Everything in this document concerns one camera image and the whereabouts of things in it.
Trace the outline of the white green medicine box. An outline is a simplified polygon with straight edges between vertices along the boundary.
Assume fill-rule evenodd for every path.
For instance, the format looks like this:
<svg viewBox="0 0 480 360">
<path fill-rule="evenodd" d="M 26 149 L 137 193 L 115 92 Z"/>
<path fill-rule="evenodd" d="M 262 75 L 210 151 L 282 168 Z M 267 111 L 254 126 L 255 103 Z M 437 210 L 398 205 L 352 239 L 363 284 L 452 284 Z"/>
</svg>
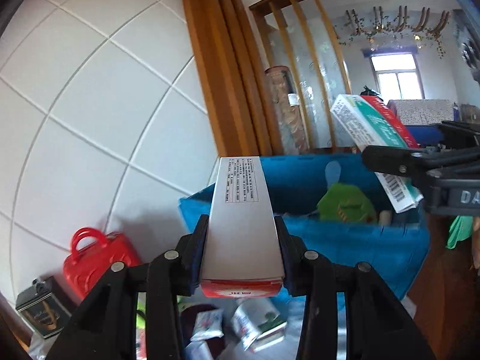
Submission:
<svg viewBox="0 0 480 360">
<path fill-rule="evenodd" d="M 379 97 L 340 94 L 331 105 L 330 112 L 360 150 L 368 146 L 394 149 L 419 147 L 412 134 Z M 376 176 L 398 214 L 417 207 L 423 198 L 411 181 L 401 175 L 378 172 Z"/>
</svg>

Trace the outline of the dark gift box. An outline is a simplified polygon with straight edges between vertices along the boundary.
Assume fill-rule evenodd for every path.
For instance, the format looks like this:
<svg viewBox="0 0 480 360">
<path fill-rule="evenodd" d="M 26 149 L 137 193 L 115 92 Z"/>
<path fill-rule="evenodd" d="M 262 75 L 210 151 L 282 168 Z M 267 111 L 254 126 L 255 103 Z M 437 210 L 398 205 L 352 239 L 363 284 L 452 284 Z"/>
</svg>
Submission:
<svg viewBox="0 0 480 360">
<path fill-rule="evenodd" d="M 36 278 L 16 298 L 16 311 L 44 339 L 60 334 L 75 308 L 53 276 Z"/>
</svg>

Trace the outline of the rolled patterned paper tube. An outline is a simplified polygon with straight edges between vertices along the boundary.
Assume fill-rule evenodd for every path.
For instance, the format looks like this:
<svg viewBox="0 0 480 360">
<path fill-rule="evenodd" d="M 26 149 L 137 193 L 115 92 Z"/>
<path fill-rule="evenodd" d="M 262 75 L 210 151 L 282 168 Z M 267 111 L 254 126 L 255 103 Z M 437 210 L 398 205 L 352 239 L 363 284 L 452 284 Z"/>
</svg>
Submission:
<svg viewBox="0 0 480 360">
<path fill-rule="evenodd" d="M 266 69 L 265 74 L 270 85 L 285 154 L 306 155 L 309 152 L 308 137 L 290 69 L 278 65 Z"/>
</svg>

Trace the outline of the window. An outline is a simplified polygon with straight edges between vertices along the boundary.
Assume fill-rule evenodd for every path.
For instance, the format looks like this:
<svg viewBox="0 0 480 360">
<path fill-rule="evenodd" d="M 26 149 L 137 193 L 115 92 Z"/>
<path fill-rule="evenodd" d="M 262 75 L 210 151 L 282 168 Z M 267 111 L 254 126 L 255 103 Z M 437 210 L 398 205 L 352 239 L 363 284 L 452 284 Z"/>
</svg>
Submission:
<svg viewBox="0 0 480 360">
<path fill-rule="evenodd" d="M 380 97 L 390 100 L 420 100 L 425 97 L 422 79 L 412 53 L 379 54 L 370 57 Z"/>
</svg>

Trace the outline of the blue fabric storage bin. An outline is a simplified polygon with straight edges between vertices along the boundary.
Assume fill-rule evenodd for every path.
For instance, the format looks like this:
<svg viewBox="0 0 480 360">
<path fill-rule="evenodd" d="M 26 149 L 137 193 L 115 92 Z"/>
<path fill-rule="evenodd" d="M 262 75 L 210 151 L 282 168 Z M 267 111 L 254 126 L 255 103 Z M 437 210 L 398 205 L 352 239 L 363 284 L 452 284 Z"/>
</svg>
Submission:
<svg viewBox="0 0 480 360">
<path fill-rule="evenodd" d="M 261 158 L 273 212 L 310 250 L 344 266 L 370 263 L 396 297 L 404 298 L 429 252 L 431 237 L 422 209 L 394 214 L 389 226 L 319 219 L 312 212 L 327 192 L 325 168 L 333 161 L 341 167 L 341 183 L 358 187 L 376 211 L 390 209 L 383 186 L 360 155 L 310 154 Z"/>
</svg>

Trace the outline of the red toy suitcase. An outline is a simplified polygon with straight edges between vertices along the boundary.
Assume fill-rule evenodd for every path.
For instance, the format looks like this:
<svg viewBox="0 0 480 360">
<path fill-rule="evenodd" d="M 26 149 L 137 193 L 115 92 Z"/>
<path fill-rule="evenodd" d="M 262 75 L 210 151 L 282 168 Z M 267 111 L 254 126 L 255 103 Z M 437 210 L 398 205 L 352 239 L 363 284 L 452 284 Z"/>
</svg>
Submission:
<svg viewBox="0 0 480 360">
<path fill-rule="evenodd" d="M 143 263 L 122 232 L 105 235 L 95 228 L 81 228 L 71 238 L 70 251 L 64 260 L 64 278 L 81 300 L 113 263 L 122 262 L 127 267 Z"/>
</svg>

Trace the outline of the brown wooden door frame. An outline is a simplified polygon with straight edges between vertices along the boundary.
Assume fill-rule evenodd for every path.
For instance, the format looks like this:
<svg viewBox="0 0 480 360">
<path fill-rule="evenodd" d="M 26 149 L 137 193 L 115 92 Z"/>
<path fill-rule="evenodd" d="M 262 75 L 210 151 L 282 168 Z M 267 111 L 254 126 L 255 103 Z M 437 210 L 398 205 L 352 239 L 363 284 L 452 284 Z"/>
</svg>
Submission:
<svg viewBox="0 0 480 360">
<path fill-rule="evenodd" d="M 259 48 L 242 0 L 182 0 L 218 154 L 283 155 Z"/>
</svg>

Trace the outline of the wooden slat glass partition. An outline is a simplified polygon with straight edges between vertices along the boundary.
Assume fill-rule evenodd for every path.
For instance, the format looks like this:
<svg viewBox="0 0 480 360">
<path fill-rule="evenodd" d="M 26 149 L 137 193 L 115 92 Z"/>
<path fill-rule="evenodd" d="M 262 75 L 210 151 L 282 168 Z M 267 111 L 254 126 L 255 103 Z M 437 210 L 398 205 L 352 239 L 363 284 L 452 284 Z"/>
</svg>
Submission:
<svg viewBox="0 0 480 360">
<path fill-rule="evenodd" d="M 310 153 L 353 152 L 330 107 L 351 84 L 334 26 L 320 0 L 260 0 L 250 6 L 268 68 L 287 66 L 300 101 Z"/>
</svg>

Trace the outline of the white red medicine box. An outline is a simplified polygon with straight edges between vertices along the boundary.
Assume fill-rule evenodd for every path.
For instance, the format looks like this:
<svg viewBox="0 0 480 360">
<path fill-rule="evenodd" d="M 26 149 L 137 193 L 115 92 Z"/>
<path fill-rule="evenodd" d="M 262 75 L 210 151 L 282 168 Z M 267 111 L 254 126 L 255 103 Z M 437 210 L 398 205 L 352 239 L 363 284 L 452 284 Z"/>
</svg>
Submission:
<svg viewBox="0 0 480 360">
<path fill-rule="evenodd" d="M 224 157 L 208 218 L 200 287 L 206 297 L 272 297 L 284 278 L 258 157 Z"/>
</svg>

